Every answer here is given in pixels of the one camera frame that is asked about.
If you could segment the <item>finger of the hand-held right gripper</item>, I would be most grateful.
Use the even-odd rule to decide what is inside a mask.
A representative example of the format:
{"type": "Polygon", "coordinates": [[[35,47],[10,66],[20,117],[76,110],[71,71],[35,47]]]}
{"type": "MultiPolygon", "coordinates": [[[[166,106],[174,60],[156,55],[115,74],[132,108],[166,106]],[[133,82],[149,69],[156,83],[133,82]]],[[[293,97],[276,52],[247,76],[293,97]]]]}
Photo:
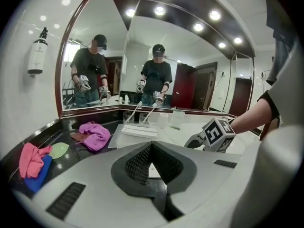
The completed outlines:
{"type": "Polygon", "coordinates": [[[184,144],[185,148],[190,148],[190,149],[197,149],[204,145],[205,142],[205,135],[204,133],[197,133],[192,135],[184,144]]]}

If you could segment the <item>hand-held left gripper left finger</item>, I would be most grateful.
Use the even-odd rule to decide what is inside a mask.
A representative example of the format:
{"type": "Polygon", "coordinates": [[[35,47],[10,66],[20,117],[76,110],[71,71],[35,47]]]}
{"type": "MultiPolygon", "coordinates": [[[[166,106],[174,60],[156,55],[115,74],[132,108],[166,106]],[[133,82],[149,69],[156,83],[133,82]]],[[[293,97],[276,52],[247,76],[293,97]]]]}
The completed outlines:
{"type": "Polygon", "coordinates": [[[112,164],[136,150],[134,144],[87,157],[45,184],[33,202],[46,211],[70,184],[84,189],[63,221],[78,228],[158,228],[168,221],[147,198],[122,191],[111,176],[112,164]]]}

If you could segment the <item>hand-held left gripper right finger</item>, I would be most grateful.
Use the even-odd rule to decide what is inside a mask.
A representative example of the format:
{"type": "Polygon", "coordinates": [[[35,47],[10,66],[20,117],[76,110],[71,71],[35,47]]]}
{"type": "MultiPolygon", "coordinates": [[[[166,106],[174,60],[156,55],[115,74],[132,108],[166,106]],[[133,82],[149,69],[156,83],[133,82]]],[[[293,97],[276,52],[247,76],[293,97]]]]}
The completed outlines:
{"type": "Polygon", "coordinates": [[[303,161],[303,126],[272,131],[241,155],[164,146],[197,165],[192,184],[170,196],[181,216],[164,228],[252,228],[279,204],[296,177],[303,161]]]}

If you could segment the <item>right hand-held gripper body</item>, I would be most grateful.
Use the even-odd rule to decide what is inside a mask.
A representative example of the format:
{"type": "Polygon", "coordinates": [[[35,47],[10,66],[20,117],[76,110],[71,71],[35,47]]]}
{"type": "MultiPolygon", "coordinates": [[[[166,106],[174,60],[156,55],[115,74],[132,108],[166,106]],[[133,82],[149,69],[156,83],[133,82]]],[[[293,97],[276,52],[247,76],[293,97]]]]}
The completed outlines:
{"type": "Polygon", "coordinates": [[[236,136],[228,121],[220,118],[213,118],[204,125],[199,135],[204,151],[220,153],[226,152],[236,136]]]}

